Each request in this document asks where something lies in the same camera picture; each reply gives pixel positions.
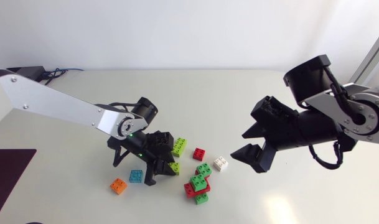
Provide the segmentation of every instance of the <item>silver arm link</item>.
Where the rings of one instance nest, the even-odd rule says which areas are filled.
[[[105,110],[7,72],[10,75],[0,77],[0,121],[17,109],[94,127],[119,140],[148,126],[146,120],[138,115]]]

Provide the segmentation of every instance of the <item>green lego brick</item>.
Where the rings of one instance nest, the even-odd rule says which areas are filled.
[[[199,174],[203,174],[204,177],[212,173],[212,170],[207,163],[203,163],[202,165],[197,166],[196,170]]]
[[[175,174],[179,175],[179,168],[180,168],[180,165],[178,162],[170,162],[169,163],[171,169],[175,172]]]
[[[201,203],[205,203],[206,201],[208,201],[207,193],[196,196],[195,201],[197,205],[200,205]]]
[[[172,148],[171,154],[176,157],[180,157],[182,152],[185,149],[185,146],[187,145],[187,140],[178,138],[177,142],[175,143],[174,147]]]
[[[207,187],[207,182],[202,174],[198,174],[191,177],[189,182],[190,184],[192,184],[192,187],[194,188],[195,192],[203,190]]]

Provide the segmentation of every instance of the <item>duplo block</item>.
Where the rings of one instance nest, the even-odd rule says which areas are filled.
[[[172,148],[171,154],[176,157],[180,157],[187,145],[187,140],[183,138],[178,138],[174,147]]]
[[[208,201],[207,193],[196,196],[195,201],[197,205],[200,205],[201,203],[205,203],[206,201]]]
[[[203,174],[204,177],[207,177],[212,173],[212,170],[207,163],[197,166],[196,170],[199,174]]]
[[[120,180],[119,178],[117,178],[111,185],[110,185],[110,188],[112,190],[114,190],[118,195],[121,194],[125,188],[127,187],[127,184]]]
[[[203,149],[196,148],[194,151],[193,158],[197,159],[198,161],[203,161],[203,156],[204,156],[205,152],[206,151],[204,151]]]
[[[207,183],[207,186],[205,189],[199,190],[196,192],[195,192],[194,188],[192,187],[191,183],[184,184],[185,193],[187,194],[187,198],[191,198],[191,197],[198,196],[198,195],[209,192],[211,190],[211,187],[210,187],[210,184],[208,183],[207,179],[206,179],[206,183]]]
[[[141,170],[132,170],[129,175],[130,183],[141,183],[142,182],[143,172]]]
[[[171,169],[175,172],[175,174],[179,175],[179,169],[180,169],[180,165],[178,162],[170,162],[169,163]]]
[[[191,177],[189,182],[192,184],[195,192],[203,190],[207,187],[207,182],[202,174]]]
[[[228,162],[220,156],[216,160],[214,160],[214,167],[218,169],[218,171],[223,171],[227,168]]]

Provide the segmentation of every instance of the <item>red lego brick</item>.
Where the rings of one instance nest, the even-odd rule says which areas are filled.
[[[184,188],[185,188],[185,192],[187,194],[187,197],[192,198],[194,196],[198,196],[198,195],[209,192],[211,190],[211,187],[210,187],[210,184],[208,184],[207,179],[205,179],[205,180],[207,182],[207,187],[205,189],[199,190],[197,192],[195,192],[194,188],[192,187],[192,185],[190,183],[184,184]]]
[[[194,152],[194,159],[197,159],[198,161],[202,161],[205,152],[206,151],[204,151],[203,149],[196,148]]]
[[[199,174],[199,172],[197,172],[197,170],[195,170],[195,175]],[[210,177],[210,175],[208,176],[205,176],[205,179],[207,179],[208,177]],[[207,181],[207,180],[206,180]]]

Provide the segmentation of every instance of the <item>white table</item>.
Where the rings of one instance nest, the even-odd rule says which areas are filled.
[[[188,140],[179,176],[156,176],[157,184],[130,184],[131,169],[144,162],[127,156],[112,166],[114,151],[100,131],[23,111],[0,123],[0,148],[36,148],[37,153],[0,212],[0,223],[379,223],[379,145],[359,142],[338,170],[322,168],[307,148],[278,152],[266,174],[235,161],[230,153],[263,139],[242,139],[253,123],[256,102],[273,95],[297,108],[283,73],[261,70],[125,70],[68,72],[49,87],[90,103],[136,102],[158,108],[146,132],[169,131]],[[187,199],[183,185],[199,161],[218,156],[207,203]],[[332,143],[316,147],[335,161]],[[115,178],[128,183],[116,195]]]

